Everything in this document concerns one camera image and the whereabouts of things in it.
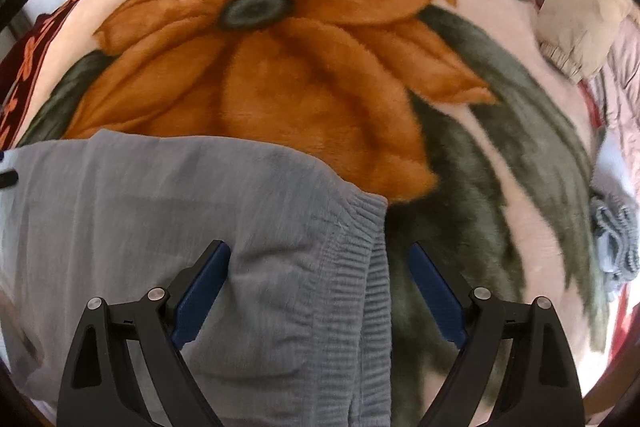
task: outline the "green leaf print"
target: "green leaf print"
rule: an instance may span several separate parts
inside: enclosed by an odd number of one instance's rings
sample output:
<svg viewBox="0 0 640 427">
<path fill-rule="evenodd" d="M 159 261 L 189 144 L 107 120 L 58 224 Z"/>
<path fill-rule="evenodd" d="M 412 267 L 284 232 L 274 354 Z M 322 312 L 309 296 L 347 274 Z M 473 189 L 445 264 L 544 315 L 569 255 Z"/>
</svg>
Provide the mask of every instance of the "green leaf print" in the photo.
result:
<svg viewBox="0 0 640 427">
<path fill-rule="evenodd" d="M 553 228 L 564 256 L 566 286 L 575 280 L 584 302 L 591 347 L 604 350 L 608 306 L 591 236 L 592 165 L 575 127 L 529 71 L 480 28 L 435 6 L 425 8 L 418 19 L 500 100 L 471 110 Z"/>
<path fill-rule="evenodd" d="M 115 59 L 96 50 L 71 66 L 36 113 L 18 147 L 62 138 L 86 90 Z"/>
<path fill-rule="evenodd" d="M 524 274 L 502 215 L 504 197 L 494 170 L 473 137 L 455 119 L 410 93 L 436 189 L 420 200 L 392 205 L 386 216 L 393 352 L 392 424 L 415 426 L 423 412 L 425 372 L 446 374 L 456 348 L 442 339 L 408 270 L 411 245 L 425 239 L 470 285 L 521 301 Z M 507 350 L 500 351 L 489 399 L 497 396 Z"/>
</svg>

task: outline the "floral blanket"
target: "floral blanket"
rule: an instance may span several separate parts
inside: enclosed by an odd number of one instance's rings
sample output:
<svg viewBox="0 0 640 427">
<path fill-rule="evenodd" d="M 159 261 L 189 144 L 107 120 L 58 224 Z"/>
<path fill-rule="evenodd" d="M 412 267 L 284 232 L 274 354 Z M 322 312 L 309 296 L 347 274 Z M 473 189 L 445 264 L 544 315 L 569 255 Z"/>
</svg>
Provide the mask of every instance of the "floral blanket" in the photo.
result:
<svg viewBox="0 0 640 427">
<path fill-rule="evenodd" d="M 591 127 L 535 17 L 528 0 L 70 0 L 0 67 L 0 140 L 260 140 L 388 198 L 393 423 L 413 427 L 456 356 L 408 272 L 418 239 L 501 298 L 550 297 L 578 369 L 604 368 Z"/>
</svg>

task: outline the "metal screw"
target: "metal screw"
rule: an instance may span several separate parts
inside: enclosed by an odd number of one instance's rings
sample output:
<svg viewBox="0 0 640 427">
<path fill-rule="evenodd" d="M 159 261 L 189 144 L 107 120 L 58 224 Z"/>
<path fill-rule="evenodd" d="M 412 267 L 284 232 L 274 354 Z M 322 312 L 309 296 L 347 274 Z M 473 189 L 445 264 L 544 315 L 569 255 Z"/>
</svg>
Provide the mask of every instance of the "metal screw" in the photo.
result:
<svg viewBox="0 0 640 427">
<path fill-rule="evenodd" d="M 483 288 L 482 286 L 474 290 L 474 295 L 481 301 L 486 301 L 491 298 L 491 292 L 487 288 Z"/>
<path fill-rule="evenodd" d="M 86 307 L 89 308 L 90 310 L 95 310 L 95 309 L 98 309 L 101 304 L 102 304 L 102 299 L 100 299 L 99 297 L 94 297 L 93 299 L 90 299 L 89 302 L 87 302 Z"/>
<path fill-rule="evenodd" d="M 536 301 L 536 303 L 543 310 L 548 310 L 549 308 L 551 308 L 551 301 L 549 299 L 547 299 L 546 297 L 539 297 L 538 300 Z"/>
<path fill-rule="evenodd" d="M 164 290 L 162 288 L 153 288 L 149 290 L 149 293 L 146 294 L 149 297 L 150 301 L 159 301 L 162 297 L 164 297 Z"/>
</svg>

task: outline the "orange flower print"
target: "orange flower print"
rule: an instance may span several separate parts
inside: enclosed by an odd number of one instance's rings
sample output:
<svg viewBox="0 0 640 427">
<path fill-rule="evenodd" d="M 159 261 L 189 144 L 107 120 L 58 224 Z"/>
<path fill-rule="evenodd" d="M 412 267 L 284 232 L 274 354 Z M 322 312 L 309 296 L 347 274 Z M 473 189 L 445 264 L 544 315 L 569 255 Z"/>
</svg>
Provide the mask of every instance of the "orange flower print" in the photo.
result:
<svg viewBox="0 0 640 427">
<path fill-rule="evenodd" d="M 414 199 L 436 176 L 408 90 L 430 102 L 495 102 L 415 19 L 430 2 L 128 0 L 95 34 L 118 58 L 65 137 L 109 128 L 272 142 L 363 190 Z"/>
</svg>

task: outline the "gray fabric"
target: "gray fabric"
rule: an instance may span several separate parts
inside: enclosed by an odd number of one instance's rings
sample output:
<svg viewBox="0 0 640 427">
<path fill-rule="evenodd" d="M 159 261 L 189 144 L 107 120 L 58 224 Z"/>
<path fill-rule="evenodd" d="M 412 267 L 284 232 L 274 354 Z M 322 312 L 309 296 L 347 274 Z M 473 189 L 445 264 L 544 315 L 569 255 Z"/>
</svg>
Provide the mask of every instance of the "gray fabric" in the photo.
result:
<svg viewBox="0 0 640 427">
<path fill-rule="evenodd" d="M 638 204 L 622 152 L 608 130 L 591 181 L 591 217 L 600 269 L 610 300 L 640 273 L 638 254 Z"/>
<path fill-rule="evenodd" d="M 9 151 L 11 166 L 0 287 L 42 357 L 13 375 L 28 396 L 55 404 L 91 297 L 138 299 L 222 239 L 228 280 L 182 353 L 223 422 L 390 424 L 383 198 L 311 156 L 214 137 L 101 131 Z M 162 421 L 139 351 L 134 364 Z"/>
</svg>

